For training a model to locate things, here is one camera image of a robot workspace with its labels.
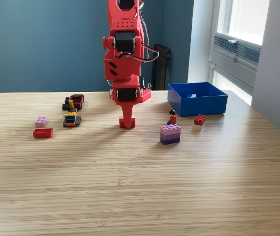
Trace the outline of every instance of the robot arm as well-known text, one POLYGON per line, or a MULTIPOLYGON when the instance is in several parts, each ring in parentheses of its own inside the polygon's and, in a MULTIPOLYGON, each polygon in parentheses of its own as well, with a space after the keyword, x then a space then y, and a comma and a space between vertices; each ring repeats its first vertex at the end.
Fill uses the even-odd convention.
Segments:
POLYGON ((108 0, 110 37, 104 37, 106 80, 113 81, 112 98, 122 107, 124 124, 131 126, 132 108, 142 94, 139 88, 141 63, 158 58, 158 51, 144 44, 142 27, 143 2, 140 0, 108 0), (152 59, 144 58, 144 50, 156 53, 152 59))

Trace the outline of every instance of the black lego piece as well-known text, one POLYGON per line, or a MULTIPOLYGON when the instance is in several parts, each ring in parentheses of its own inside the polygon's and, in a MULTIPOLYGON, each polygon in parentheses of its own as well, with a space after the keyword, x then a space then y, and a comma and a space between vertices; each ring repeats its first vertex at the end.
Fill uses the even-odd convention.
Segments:
POLYGON ((62 105, 62 110, 63 111, 70 111, 71 110, 71 107, 70 107, 70 104, 63 104, 62 105))

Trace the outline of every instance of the blue box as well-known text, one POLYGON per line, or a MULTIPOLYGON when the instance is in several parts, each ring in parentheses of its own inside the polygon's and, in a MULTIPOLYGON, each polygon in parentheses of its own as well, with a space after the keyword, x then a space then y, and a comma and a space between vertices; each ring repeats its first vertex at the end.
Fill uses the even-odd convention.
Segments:
POLYGON ((181 117, 223 114, 228 95, 208 82, 169 84, 168 102, 181 117), (190 94, 197 97, 187 98, 190 94))

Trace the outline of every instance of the red lego brick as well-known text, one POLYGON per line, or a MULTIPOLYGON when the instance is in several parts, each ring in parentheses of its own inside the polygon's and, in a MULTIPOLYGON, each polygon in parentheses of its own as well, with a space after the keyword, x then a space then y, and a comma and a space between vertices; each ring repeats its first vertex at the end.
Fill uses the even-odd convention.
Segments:
POLYGON ((35 129, 33 137, 38 138, 50 138, 53 135, 53 129, 35 129))
POLYGON ((151 91, 149 89, 144 89, 143 90, 143 96, 140 97, 139 102, 142 103, 142 102, 148 100, 151 97, 152 97, 151 91))
MULTIPOLYGON (((125 128, 124 117, 119 117, 119 127, 120 127, 120 129, 125 128)), ((132 116, 131 127, 130 128, 134 128, 134 127, 135 127, 135 116, 132 116)))
POLYGON ((194 120, 193 124, 202 126, 206 120, 207 120, 206 116, 198 115, 194 120))

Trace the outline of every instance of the wire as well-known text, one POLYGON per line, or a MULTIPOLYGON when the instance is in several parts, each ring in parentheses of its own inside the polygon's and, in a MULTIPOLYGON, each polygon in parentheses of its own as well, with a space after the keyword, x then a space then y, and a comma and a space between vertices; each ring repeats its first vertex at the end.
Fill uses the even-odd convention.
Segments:
POLYGON ((145 59, 145 58, 138 58, 138 57, 134 56, 134 55, 131 54, 131 53, 120 53, 120 54, 116 57, 116 59, 120 59, 120 58, 122 58, 123 56, 130 56, 130 57, 132 57, 132 58, 134 58, 134 59, 136 59, 136 60, 139 60, 139 61, 141 61, 141 62, 151 62, 151 61, 156 60, 156 59, 159 57, 159 51, 158 51, 158 50, 155 50, 154 48, 151 48, 151 47, 145 45, 144 43, 141 43, 141 46, 142 46, 143 48, 146 48, 146 49, 148 49, 148 50, 150 50, 150 51, 156 53, 155 57, 153 57, 153 58, 151 58, 151 59, 145 59))
POLYGON ((112 84, 110 84, 110 83, 109 83, 109 80, 107 80, 107 83, 110 85, 110 87, 112 87, 112 88, 113 88, 112 84))
MULTIPOLYGON (((145 21, 144 21, 143 12, 142 12, 141 9, 140 9, 140 18, 141 18, 141 20, 142 20, 142 22, 143 22, 143 25, 144 25, 144 28, 145 28, 146 37, 148 38, 148 44, 147 44, 147 45, 150 46, 150 38, 149 38, 149 34, 148 34, 148 28, 147 28, 146 23, 145 23, 145 21)), ((148 49, 147 53, 148 53, 148 58, 147 58, 147 59, 149 59, 149 58, 150 58, 149 49, 148 49)))

